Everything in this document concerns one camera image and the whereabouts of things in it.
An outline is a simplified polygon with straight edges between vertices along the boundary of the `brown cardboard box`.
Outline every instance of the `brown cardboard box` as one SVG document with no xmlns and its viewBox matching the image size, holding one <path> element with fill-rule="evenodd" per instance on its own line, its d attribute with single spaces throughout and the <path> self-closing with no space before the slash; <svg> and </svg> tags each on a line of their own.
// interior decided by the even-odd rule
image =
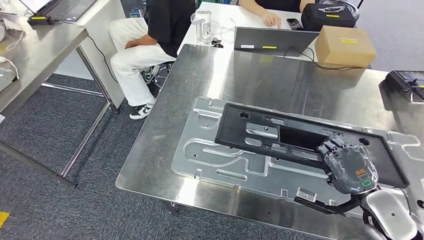
<svg viewBox="0 0 424 240">
<path fill-rule="evenodd" d="M 315 42 L 319 63 L 366 68 L 376 51 L 365 30 L 323 26 Z"/>
</svg>

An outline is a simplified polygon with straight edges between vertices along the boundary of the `sneaker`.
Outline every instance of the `sneaker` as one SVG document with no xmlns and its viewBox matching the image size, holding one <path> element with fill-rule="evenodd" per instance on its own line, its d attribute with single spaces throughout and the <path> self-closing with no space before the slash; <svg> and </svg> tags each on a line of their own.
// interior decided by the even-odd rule
<svg viewBox="0 0 424 240">
<path fill-rule="evenodd" d="M 153 108 L 154 103 L 147 103 L 141 106 L 134 107 L 134 110 L 129 115 L 129 118 L 132 120 L 144 119 L 149 115 L 150 111 Z"/>
<path fill-rule="evenodd" d="M 151 66 L 148 71 L 141 71 L 141 75 L 143 76 L 144 82 L 149 85 L 152 80 L 158 75 L 160 66 Z"/>
</svg>

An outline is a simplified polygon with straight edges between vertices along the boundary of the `open laptop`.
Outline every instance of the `open laptop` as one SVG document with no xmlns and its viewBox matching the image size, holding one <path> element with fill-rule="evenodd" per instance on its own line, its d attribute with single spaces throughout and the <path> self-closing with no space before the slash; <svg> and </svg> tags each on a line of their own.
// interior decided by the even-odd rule
<svg viewBox="0 0 424 240">
<path fill-rule="evenodd" d="M 319 34 L 318 31 L 236 27 L 234 50 L 299 57 Z"/>
<path fill-rule="evenodd" d="M 20 0 L 35 15 L 76 22 L 97 0 Z"/>
</svg>

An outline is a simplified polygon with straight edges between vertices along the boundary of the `black bag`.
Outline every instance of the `black bag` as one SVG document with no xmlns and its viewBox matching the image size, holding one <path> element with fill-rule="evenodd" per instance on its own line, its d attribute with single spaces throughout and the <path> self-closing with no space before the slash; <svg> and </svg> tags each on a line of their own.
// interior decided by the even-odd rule
<svg viewBox="0 0 424 240">
<path fill-rule="evenodd" d="M 306 31 L 319 32 L 324 25 L 353 28 L 355 27 L 356 20 L 351 11 L 344 7 L 339 12 L 328 12 L 335 9 L 328 9 L 332 7 L 341 7 L 332 4 L 318 4 L 309 3 L 305 6 L 302 13 L 302 25 Z"/>
</svg>

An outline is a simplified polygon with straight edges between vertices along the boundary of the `person's hand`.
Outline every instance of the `person's hand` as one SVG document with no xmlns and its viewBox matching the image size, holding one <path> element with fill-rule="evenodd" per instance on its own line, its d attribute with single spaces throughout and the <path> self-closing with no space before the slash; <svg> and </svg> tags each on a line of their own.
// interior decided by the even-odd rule
<svg viewBox="0 0 424 240">
<path fill-rule="evenodd" d="M 267 11 L 262 14 L 260 18 L 267 27 L 272 27 L 274 25 L 277 25 L 277 28 L 281 27 L 281 18 L 273 12 Z"/>
<path fill-rule="evenodd" d="M 136 47 L 138 45 L 139 44 L 137 43 L 136 40 L 131 40 L 131 41 L 127 42 L 127 44 L 125 45 L 125 49 L 130 49 L 130 48 Z"/>
</svg>

